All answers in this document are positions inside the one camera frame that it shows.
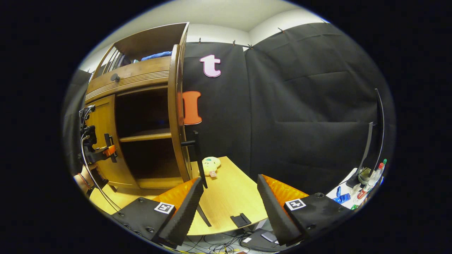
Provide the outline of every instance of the floor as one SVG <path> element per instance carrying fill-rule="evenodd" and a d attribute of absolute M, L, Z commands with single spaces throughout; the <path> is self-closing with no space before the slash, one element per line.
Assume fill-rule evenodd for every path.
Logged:
<path fill-rule="evenodd" d="M 267 220 L 262 229 L 271 231 L 272 227 Z M 240 246 L 240 238 L 245 239 L 247 235 L 244 233 L 249 232 L 251 227 L 244 229 L 237 229 L 227 233 L 204 235 L 204 236 L 187 236 L 184 243 L 177 247 L 177 250 L 182 253 L 207 253 L 207 254 L 225 254 L 225 247 L 228 254 L 237 254 L 239 252 L 245 252 L 247 254 L 259 254 L 259 253 L 277 253 L 277 252 L 263 252 L 260 250 L 252 250 Z"/>

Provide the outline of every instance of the white wall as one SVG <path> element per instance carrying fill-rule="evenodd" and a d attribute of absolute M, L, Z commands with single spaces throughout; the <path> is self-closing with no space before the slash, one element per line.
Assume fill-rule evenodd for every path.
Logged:
<path fill-rule="evenodd" d="M 190 24 L 188 27 L 187 42 L 198 42 L 199 38 L 201 38 L 201 42 L 232 43 L 232 41 L 235 40 L 236 44 L 251 44 L 250 35 L 242 30 L 214 25 Z M 79 69 L 83 71 L 88 71 L 89 69 L 89 72 L 92 73 L 97 68 L 97 65 L 99 64 L 100 60 L 102 60 L 102 57 L 110 48 L 110 46 L 111 45 L 99 50 L 91 57 L 85 59 L 80 64 Z M 105 58 L 105 61 L 108 61 L 110 55 Z"/>
<path fill-rule="evenodd" d="M 278 28 L 285 30 L 303 24 L 323 22 L 324 20 L 322 20 L 321 17 L 306 9 L 295 9 L 277 14 L 265 20 L 251 29 L 249 34 L 252 44 L 255 45 L 258 42 L 281 32 Z"/>

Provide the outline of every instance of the wooden table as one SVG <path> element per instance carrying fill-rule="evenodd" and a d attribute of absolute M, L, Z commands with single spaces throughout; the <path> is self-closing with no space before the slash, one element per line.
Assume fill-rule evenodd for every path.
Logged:
<path fill-rule="evenodd" d="M 211 223 L 208 227 L 196 211 L 187 235 L 210 235 L 236 230 L 238 227 L 231 220 L 231 216 L 241 213 L 251 221 L 251 224 L 267 219 L 267 213 L 257 190 L 257 184 L 240 170 L 228 157 L 220 157 L 221 166 L 217 169 L 217 176 L 206 177 L 207 189 L 201 196 L 199 205 Z M 192 176 L 198 177 L 198 164 L 192 162 Z M 119 207 L 124 207 L 137 197 L 153 199 L 158 193 L 152 190 L 135 190 L 119 188 L 114 193 L 108 186 L 103 188 Z M 109 214 L 115 210 L 108 205 L 99 190 L 95 189 L 90 200 Z"/>

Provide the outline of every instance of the cabinet door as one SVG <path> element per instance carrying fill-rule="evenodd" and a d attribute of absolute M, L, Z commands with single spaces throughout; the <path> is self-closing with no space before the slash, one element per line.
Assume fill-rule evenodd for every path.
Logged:
<path fill-rule="evenodd" d="M 184 182 L 190 180 L 191 165 L 188 147 L 181 147 L 180 143 L 187 141 L 184 128 L 184 109 L 182 102 L 182 55 L 181 46 L 174 45 L 169 64 L 168 78 L 168 115 L 171 139 L 180 175 Z"/>
<path fill-rule="evenodd" d="M 121 147 L 119 145 L 118 135 L 116 133 L 116 125 L 114 120 L 115 95 L 110 95 L 102 99 L 98 99 L 89 105 L 96 105 L 95 111 L 89 115 L 86 121 L 87 125 L 94 125 L 97 137 L 97 144 L 93 148 L 106 146 L 104 134 L 108 133 L 113 136 L 113 142 L 116 147 L 118 157 L 116 163 L 111 159 L 100 160 L 97 162 L 100 173 L 108 179 L 108 184 L 118 187 L 139 188 L 135 179 L 129 171 L 124 161 Z"/>

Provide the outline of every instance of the orange letter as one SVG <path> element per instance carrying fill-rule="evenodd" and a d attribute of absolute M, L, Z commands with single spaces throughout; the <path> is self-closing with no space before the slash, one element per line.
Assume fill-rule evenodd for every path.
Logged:
<path fill-rule="evenodd" d="M 201 93 L 197 91 L 188 91 L 182 94 L 185 104 L 185 125 L 198 124 L 202 121 L 202 118 L 198 115 L 198 98 L 200 96 Z"/>

